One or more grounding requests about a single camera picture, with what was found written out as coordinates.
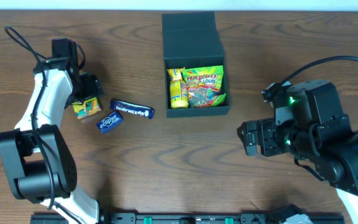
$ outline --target blue candy wrapper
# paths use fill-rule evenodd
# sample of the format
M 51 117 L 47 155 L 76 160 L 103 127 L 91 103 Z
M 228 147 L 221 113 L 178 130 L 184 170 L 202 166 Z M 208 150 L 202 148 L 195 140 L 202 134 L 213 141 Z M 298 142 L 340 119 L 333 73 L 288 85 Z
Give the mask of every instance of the blue candy wrapper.
M 121 124 L 123 121 L 124 120 L 121 115 L 117 111 L 114 111 L 109 116 L 101 120 L 98 124 L 96 124 L 96 126 L 99 128 L 102 134 L 106 134 L 115 128 L 118 124 Z
M 121 100 L 110 101 L 110 110 L 119 110 L 126 113 L 136 114 L 149 119 L 153 118 L 154 110 L 148 106 L 135 105 Z

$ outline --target yellow snack package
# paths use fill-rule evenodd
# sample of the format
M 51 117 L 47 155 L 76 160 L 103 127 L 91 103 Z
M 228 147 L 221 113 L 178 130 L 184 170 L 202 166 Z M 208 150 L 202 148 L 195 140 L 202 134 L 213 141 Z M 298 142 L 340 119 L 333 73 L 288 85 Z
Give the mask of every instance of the yellow snack package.
M 80 102 L 74 103 L 73 109 L 78 119 L 92 116 L 102 110 L 96 97 L 85 100 L 83 104 L 80 104 Z
M 187 98 L 187 86 L 181 77 L 181 73 L 185 68 L 171 68 L 167 69 L 171 76 L 171 83 L 169 91 L 171 93 L 171 108 L 187 108 L 189 107 L 189 100 Z

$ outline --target yellow bottle-shaped package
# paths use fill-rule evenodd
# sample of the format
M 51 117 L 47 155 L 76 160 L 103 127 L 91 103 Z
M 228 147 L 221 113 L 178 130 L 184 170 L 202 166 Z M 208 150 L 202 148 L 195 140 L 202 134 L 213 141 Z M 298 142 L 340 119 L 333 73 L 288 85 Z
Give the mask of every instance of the yellow bottle-shaped package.
M 185 68 L 167 69 L 171 76 L 171 84 L 169 91 L 171 93 L 171 108 L 187 108 L 189 107 L 189 99 L 187 98 L 187 86 L 181 77 L 181 73 Z

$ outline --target white backdrop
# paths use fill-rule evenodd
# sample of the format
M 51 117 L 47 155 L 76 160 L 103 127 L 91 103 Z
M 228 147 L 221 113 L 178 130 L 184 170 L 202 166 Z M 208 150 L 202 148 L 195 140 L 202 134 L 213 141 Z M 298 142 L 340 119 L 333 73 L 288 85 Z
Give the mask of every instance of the white backdrop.
M 0 9 L 358 11 L 358 0 L 0 0 Z

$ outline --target green candy package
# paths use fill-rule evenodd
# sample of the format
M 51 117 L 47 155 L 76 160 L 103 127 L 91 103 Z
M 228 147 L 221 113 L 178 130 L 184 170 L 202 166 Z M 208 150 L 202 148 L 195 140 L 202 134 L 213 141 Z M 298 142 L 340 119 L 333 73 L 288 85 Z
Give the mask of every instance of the green candy package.
M 226 94 L 221 94 L 223 66 L 184 69 L 190 108 L 220 105 Z

